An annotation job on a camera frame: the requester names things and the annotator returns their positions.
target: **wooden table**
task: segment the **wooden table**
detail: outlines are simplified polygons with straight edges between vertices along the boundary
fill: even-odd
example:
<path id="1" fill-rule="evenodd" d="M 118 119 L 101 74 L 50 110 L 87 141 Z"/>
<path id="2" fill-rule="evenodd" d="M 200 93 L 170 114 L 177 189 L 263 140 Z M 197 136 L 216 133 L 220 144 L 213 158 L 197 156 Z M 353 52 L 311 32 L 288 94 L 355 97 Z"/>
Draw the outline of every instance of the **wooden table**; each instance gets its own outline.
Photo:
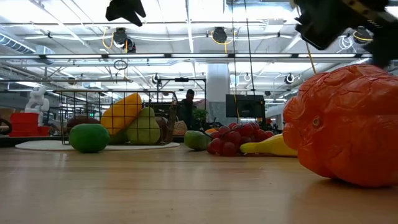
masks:
<path id="1" fill-rule="evenodd" d="M 0 223 L 398 223 L 398 189 L 333 182 L 294 158 L 0 149 Z"/>

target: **wicker basket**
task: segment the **wicker basket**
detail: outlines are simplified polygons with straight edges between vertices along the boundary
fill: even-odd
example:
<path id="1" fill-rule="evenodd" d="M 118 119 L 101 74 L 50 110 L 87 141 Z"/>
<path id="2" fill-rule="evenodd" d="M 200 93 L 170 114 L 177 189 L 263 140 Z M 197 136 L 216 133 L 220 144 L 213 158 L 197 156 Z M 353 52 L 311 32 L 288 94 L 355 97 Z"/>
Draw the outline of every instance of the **wicker basket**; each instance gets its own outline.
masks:
<path id="1" fill-rule="evenodd" d="M 174 136 L 184 136 L 185 133 L 188 131 L 188 127 L 184 121 L 176 121 L 174 125 Z"/>

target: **green pear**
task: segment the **green pear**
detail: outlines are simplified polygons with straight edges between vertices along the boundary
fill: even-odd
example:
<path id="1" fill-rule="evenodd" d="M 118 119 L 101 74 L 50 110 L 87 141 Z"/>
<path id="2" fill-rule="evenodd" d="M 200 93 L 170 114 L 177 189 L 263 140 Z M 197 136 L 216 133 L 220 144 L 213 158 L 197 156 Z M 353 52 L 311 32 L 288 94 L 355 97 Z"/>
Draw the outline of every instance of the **green pear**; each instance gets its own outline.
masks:
<path id="1" fill-rule="evenodd" d="M 143 108 L 138 118 L 126 130 L 126 136 L 132 144 L 153 145 L 160 138 L 160 128 L 152 108 Z"/>

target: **banana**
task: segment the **banana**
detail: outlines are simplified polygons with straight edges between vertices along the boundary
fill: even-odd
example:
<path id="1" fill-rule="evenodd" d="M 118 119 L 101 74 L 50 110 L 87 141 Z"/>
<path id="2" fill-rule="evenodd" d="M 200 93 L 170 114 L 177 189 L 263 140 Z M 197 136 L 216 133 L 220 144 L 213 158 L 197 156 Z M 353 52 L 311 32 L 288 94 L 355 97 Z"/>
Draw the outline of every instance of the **banana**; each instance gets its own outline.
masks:
<path id="1" fill-rule="evenodd" d="M 282 134 L 275 135 L 259 143 L 246 143 L 241 146 L 243 153 L 268 153 L 275 156 L 297 156 L 297 151 L 289 148 Z"/>

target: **yellow squash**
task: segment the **yellow squash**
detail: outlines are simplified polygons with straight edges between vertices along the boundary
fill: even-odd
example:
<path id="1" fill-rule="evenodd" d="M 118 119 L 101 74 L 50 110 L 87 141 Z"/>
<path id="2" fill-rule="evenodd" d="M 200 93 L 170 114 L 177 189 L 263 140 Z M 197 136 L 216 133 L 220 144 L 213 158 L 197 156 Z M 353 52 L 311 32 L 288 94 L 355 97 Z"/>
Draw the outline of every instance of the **yellow squash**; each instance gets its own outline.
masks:
<path id="1" fill-rule="evenodd" d="M 241 146 L 243 153 L 268 153 L 275 156 L 297 156 L 297 151 L 289 148 L 282 134 L 275 135 L 259 143 L 246 143 Z"/>
<path id="2" fill-rule="evenodd" d="M 139 94 L 131 94 L 107 109 L 102 115 L 101 124 L 110 135 L 117 134 L 138 117 L 141 108 L 142 100 Z"/>

